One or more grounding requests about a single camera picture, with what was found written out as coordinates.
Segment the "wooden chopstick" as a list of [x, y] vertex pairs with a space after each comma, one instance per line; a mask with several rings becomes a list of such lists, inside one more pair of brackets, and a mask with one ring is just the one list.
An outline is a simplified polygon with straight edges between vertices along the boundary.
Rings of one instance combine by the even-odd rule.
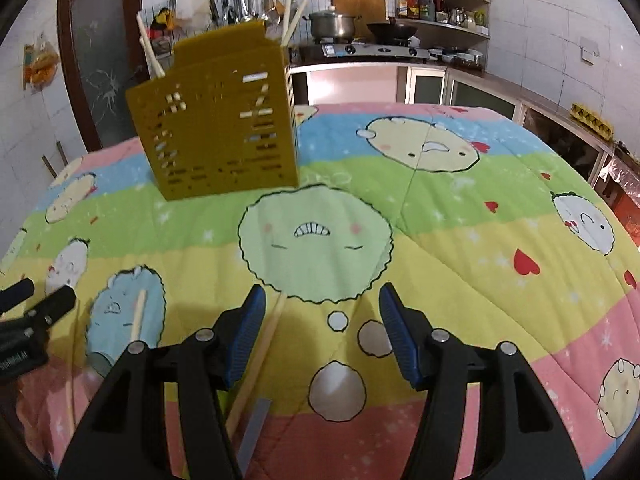
[[253, 356], [250, 358], [250, 362], [248, 362], [245, 377], [240, 385], [238, 393], [235, 396], [227, 417], [226, 429], [230, 439], [233, 439], [235, 431], [238, 429], [241, 416], [256, 385], [260, 370], [262, 369], [262, 364], [265, 362], [274, 333], [279, 325], [285, 301], [285, 293], [280, 292], [276, 304], [267, 315], [265, 326], [260, 330]]
[[146, 290], [142, 288], [138, 293], [136, 303], [134, 304], [134, 318], [132, 319], [131, 333], [130, 333], [131, 342], [134, 342], [140, 339], [145, 300], [146, 300]]

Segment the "green frog handle utensil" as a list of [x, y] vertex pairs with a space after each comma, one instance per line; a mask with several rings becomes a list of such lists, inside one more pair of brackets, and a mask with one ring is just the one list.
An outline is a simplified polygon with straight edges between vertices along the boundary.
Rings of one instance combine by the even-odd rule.
[[254, 410], [248, 419], [238, 452], [236, 453], [236, 461], [238, 462], [242, 477], [246, 476], [248, 467], [252, 461], [257, 443], [262, 434], [262, 428], [264, 428], [269, 415], [271, 403], [272, 401], [270, 399], [257, 399]]

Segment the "kitchen counter cabinets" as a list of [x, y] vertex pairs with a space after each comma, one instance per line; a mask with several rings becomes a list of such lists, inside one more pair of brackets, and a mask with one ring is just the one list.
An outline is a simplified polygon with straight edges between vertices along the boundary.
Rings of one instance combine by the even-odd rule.
[[291, 70], [297, 104], [438, 103], [484, 106], [510, 118], [553, 145], [597, 186], [614, 144], [587, 130], [570, 112], [544, 96], [491, 74], [472, 74], [442, 65], [347, 62], [295, 66]]

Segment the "colourful cartoon quilt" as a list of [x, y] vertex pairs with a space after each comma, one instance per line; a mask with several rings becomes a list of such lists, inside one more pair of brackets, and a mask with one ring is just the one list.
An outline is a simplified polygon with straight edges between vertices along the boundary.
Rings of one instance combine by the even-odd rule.
[[639, 251], [588, 182], [484, 108], [302, 106], [298, 188], [168, 202], [142, 145], [71, 162], [1, 263], [76, 306], [49, 362], [1, 391], [1, 415], [57, 470], [130, 341], [178, 344], [254, 285], [286, 295], [252, 392], [272, 401], [253, 479], [395, 479], [424, 397], [405, 382], [378, 291], [467, 344], [513, 341], [587, 478], [639, 420]]

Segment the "yellow perforated utensil holder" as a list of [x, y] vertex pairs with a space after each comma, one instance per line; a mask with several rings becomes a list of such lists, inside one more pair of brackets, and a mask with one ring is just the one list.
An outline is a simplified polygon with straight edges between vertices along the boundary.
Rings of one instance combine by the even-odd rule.
[[126, 100], [166, 200], [298, 185], [288, 52], [263, 21], [178, 41]]

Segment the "chopsticks in holder left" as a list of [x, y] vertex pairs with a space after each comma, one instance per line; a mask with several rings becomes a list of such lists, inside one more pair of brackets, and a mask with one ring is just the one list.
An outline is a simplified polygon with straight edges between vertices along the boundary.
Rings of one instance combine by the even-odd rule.
[[145, 58], [148, 61], [151, 77], [163, 78], [163, 76], [165, 76], [165, 71], [163, 69], [163, 66], [160, 65], [160, 62], [158, 62], [158, 59], [153, 51], [148, 32], [146, 31], [140, 13], [137, 14], [136, 19], [140, 32], [139, 42], [144, 51]]

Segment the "chopsticks in holder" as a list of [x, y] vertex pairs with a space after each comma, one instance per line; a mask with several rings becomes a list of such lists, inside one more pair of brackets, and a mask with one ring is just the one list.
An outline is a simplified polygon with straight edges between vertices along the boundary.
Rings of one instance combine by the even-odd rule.
[[293, 9], [293, 0], [285, 0], [282, 30], [281, 30], [281, 47], [285, 48], [290, 43], [294, 32], [298, 26], [298, 23], [303, 17], [306, 10], [307, 0], [303, 0], [296, 6], [295, 12]]
[[139, 42], [144, 51], [145, 58], [148, 61], [151, 77], [163, 78], [163, 76], [165, 76], [165, 71], [163, 69], [163, 66], [160, 65], [160, 62], [158, 62], [158, 59], [153, 51], [148, 32], [146, 31], [140, 13], [137, 14], [136, 19], [140, 32]]

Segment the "dark framed glass door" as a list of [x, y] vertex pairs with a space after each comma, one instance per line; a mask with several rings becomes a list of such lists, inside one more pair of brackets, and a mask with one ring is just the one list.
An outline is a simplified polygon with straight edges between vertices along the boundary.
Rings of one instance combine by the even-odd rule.
[[137, 15], [142, 0], [58, 0], [60, 48], [70, 106], [89, 152], [136, 135], [126, 91], [149, 79]]

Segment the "yellow egg tray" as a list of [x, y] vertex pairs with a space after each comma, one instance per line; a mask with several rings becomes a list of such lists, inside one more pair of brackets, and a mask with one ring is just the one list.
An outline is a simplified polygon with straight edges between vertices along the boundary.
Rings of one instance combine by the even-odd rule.
[[613, 126], [584, 104], [573, 103], [570, 108], [570, 116], [592, 130], [603, 140], [611, 142], [614, 139]]

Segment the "chopsticks in holder right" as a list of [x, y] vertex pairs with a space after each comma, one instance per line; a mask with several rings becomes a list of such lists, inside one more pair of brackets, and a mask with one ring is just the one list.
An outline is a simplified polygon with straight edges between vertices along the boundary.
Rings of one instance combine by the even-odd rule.
[[294, 32], [298, 26], [298, 23], [303, 17], [306, 10], [307, 0], [303, 0], [296, 6], [295, 12], [293, 9], [293, 0], [285, 0], [282, 30], [281, 30], [281, 47], [285, 48], [290, 43]]

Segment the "steel cooking pot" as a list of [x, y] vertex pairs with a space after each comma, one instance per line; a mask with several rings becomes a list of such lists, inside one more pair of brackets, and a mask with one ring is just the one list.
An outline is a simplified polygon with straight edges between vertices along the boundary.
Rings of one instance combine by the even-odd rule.
[[359, 16], [338, 12], [335, 6], [304, 16], [316, 44], [348, 44], [356, 37]]

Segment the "gas stove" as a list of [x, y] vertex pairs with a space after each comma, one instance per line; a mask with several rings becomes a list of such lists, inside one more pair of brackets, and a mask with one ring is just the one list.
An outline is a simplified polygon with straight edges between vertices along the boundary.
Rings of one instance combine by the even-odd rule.
[[414, 47], [384, 46], [384, 44], [301, 44], [291, 49], [291, 61], [296, 64], [338, 62], [435, 62], [436, 54]]

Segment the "black wok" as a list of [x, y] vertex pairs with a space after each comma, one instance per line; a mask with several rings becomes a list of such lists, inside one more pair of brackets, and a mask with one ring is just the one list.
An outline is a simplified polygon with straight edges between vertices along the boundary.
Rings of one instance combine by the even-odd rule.
[[399, 23], [394, 18], [368, 23], [367, 28], [375, 42], [384, 46], [408, 46], [410, 39], [416, 34], [416, 26]]

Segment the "wall shelf with bottles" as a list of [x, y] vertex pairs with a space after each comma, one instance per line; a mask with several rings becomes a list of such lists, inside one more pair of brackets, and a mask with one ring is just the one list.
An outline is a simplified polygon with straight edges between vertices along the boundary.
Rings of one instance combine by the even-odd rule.
[[484, 70], [491, 0], [394, 0], [394, 18], [416, 29], [419, 47], [443, 63]]

